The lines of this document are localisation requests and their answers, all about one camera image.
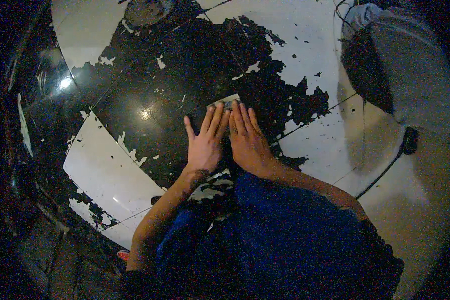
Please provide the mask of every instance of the red shoe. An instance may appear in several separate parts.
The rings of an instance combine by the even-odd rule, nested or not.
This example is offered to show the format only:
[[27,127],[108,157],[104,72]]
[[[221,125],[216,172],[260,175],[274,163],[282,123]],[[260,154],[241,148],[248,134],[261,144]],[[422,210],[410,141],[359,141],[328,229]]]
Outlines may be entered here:
[[129,261],[130,251],[128,250],[120,250],[116,253],[116,255],[124,262]]

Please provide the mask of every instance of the dark blue t-shirt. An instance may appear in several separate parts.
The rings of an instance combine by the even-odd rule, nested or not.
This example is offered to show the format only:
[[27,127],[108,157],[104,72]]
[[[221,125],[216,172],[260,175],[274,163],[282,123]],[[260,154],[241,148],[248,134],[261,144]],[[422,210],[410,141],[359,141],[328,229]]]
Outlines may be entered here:
[[370,223],[312,191],[246,174],[238,209],[207,232],[200,208],[179,210],[156,273],[127,272],[126,297],[391,299],[403,271]]

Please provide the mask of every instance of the floor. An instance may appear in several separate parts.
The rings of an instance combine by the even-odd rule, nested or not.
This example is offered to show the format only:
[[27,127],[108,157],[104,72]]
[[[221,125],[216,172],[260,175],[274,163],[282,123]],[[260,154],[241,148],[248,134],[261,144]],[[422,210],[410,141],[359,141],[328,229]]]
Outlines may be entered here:
[[[183,116],[200,124],[233,94],[256,109],[277,159],[351,195],[396,157],[405,129],[351,87],[332,1],[181,0],[150,30],[124,18],[127,4],[52,1],[10,77],[22,155],[74,226],[130,249],[186,164]],[[192,198],[233,189],[228,166]],[[408,299],[450,232],[450,148],[420,135],[360,203],[405,261],[395,298]]]

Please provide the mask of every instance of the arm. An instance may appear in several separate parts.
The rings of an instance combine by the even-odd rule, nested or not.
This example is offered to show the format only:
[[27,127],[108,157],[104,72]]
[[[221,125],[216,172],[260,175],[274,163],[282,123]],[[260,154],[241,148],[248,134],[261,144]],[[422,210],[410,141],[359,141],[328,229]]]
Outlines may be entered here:
[[245,171],[282,185],[316,192],[339,207],[353,210],[360,221],[368,219],[359,201],[352,195],[277,161],[258,126],[253,109],[247,111],[245,105],[238,105],[236,101],[232,107],[230,140],[233,158]]
[[229,111],[223,113],[223,104],[210,107],[203,120],[200,134],[195,136],[190,119],[185,117],[188,134],[188,163],[178,180],[150,209],[138,225],[132,238],[132,247],[126,270],[155,269],[156,249],[177,216],[177,207],[213,172],[221,159],[220,141],[227,129]]

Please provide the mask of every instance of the electrical cord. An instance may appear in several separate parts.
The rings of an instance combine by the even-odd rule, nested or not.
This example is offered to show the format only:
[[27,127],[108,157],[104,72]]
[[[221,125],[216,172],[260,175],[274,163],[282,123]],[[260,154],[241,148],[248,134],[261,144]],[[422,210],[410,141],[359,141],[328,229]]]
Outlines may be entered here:
[[347,24],[350,28],[352,28],[352,25],[350,25],[350,23],[342,17],[342,14],[341,14],[340,11],[338,10],[338,8],[339,8],[340,6],[346,4],[345,2],[347,2],[347,1],[349,1],[349,0],[342,0],[342,1],[340,1],[340,3],[338,3],[338,4],[335,6],[335,12],[333,13],[333,16],[335,17],[335,15],[337,15],[337,16],[340,18],[340,20],[342,20],[342,22],[344,22],[344,23]]
[[377,177],[377,179],[375,179],[372,183],[370,183],[370,185],[366,189],[364,189],[363,192],[360,193],[360,195],[356,196],[357,200],[359,200],[363,195],[365,195],[366,192],[372,189],[372,187],[385,175],[385,173],[387,173],[390,170],[390,168],[396,163],[396,161],[402,157],[402,154],[404,153],[405,141],[406,140],[403,139],[395,159],[392,160],[390,165],[388,165],[388,167],[380,174],[380,176]]

